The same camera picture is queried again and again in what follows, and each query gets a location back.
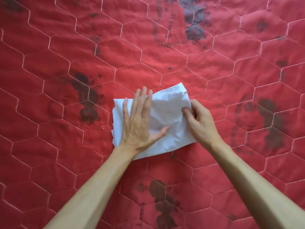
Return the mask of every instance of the white cloth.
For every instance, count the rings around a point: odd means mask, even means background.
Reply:
[[[113,145],[118,146],[123,130],[123,101],[124,99],[114,99],[113,108]],[[128,99],[128,113],[130,115],[132,99]],[[195,139],[187,129],[185,118],[181,109],[188,107],[191,109],[188,93],[182,83],[171,88],[161,90],[152,95],[152,106],[150,111],[149,130],[152,133],[158,132],[166,125],[171,128],[165,137],[158,140],[147,150],[138,154],[134,160],[163,154],[179,149],[185,145],[195,142]]]

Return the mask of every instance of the forearm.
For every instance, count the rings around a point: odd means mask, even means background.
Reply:
[[[124,171],[132,153],[114,149],[108,160],[76,192],[45,229],[94,229]]]
[[[305,228],[305,212],[238,157],[223,141],[210,150],[261,229]]]

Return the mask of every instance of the red fabric surface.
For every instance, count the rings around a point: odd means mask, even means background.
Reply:
[[[305,0],[0,0],[0,229],[40,229],[113,150],[113,98],[182,82],[305,208]],[[257,229],[198,143],[132,162],[98,229]]]

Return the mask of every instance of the right hand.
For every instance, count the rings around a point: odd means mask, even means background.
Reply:
[[[205,149],[210,150],[212,144],[221,142],[213,117],[197,100],[190,100],[194,113],[188,108],[182,108],[191,135]]]

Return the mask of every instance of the hand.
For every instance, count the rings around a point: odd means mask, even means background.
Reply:
[[[140,92],[141,90],[138,89],[135,93],[130,116],[127,109],[128,99],[125,98],[123,102],[124,124],[120,146],[131,149],[135,153],[134,156],[152,146],[157,140],[164,137],[170,129],[170,126],[165,126],[158,133],[152,134],[149,132],[153,91],[149,90],[146,97],[147,88],[143,87],[139,98]]]
[[[194,115],[188,108],[182,108],[189,131],[197,142],[205,149],[210,150],[213,143],[222,141],[219,136],[213,117],[197,100],[190,100]]]

